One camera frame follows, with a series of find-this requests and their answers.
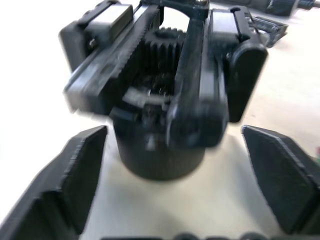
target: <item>black cylindrical base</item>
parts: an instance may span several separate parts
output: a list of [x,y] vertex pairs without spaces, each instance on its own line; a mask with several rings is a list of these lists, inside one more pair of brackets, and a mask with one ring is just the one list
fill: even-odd
[[169,149],[164,134],[148,133],[130,121],[114,121],[114,131],[122,162],[145,179],[163,181],[183,177],[201,163],[205,154],[205,148]]

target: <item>gear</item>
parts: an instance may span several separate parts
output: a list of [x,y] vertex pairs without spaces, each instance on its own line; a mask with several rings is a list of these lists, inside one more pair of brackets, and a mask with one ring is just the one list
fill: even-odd
[[147,74],[176,74],[186,33],[176,28],[152,29],[144,37]]

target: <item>white table surface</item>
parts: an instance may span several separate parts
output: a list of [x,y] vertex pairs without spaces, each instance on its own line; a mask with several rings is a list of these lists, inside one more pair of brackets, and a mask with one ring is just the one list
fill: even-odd
[[[70,76],[59,30],[99,0],[2,1],[0,68],[0,223],[33,177],[76,133],[106,119],[70,114],[62,95]],[[166,27],[188,19],[166,10]],[[269,58],[242,124],[279,131],[311,155],[320,146],[320,10],[300,10]],[[257,186],[240,125],[207,151],[191,175],[176,181],[140,179],[121,164],[114,132],[82,240],[181,232],[238,238],[244,232],[282,234]]]

